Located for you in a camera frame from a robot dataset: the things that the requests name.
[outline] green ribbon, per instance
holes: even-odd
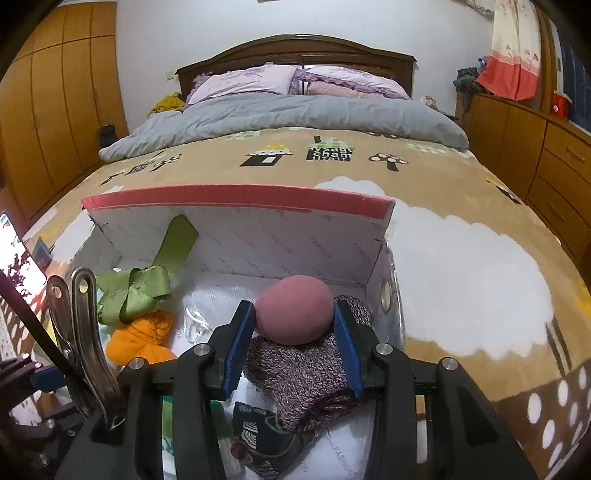
[[[103,325],[131,323],[133,318],[157,310],[171,298],[170,280],[183,267],[199,234],[184,215],[170,221],[152,266],[144,269],[110,270],[96,277],[103,296],[98,302]]]

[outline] wooden headboard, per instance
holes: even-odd
[[[197,75],[243,70],[272,61],[289,65],[337,65],[364,70],[396,80],[412,95],[416,59],[412,55],[377,50],[341,38],[324,35],[275,35],[230,48],[215,57],[177,70],[183,98]]]

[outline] gray duvet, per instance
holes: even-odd
[[[110,163],[197,140],[280,127],[357,130],[468,147],[459,126],[411,100],[241,93],[206,100],[183,113],[151,115],[99,155]]]

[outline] pink sponge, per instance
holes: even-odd
[[[283,345],[302,345],[330,328],[334,303],[324,282],[295,275],[264,290],[255,302],[255,311],[261,335]]]

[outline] purple knit sock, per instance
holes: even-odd
[[[336,300],[347,301],[357,323],[371,325],[371,314],[359,299],[341,295]],[[359,403],[349,389],[332,329],[300,346],[280,345],[263,336],[254,338],[244,374],[271,394],[277,419],[289,431],[316,430]]]

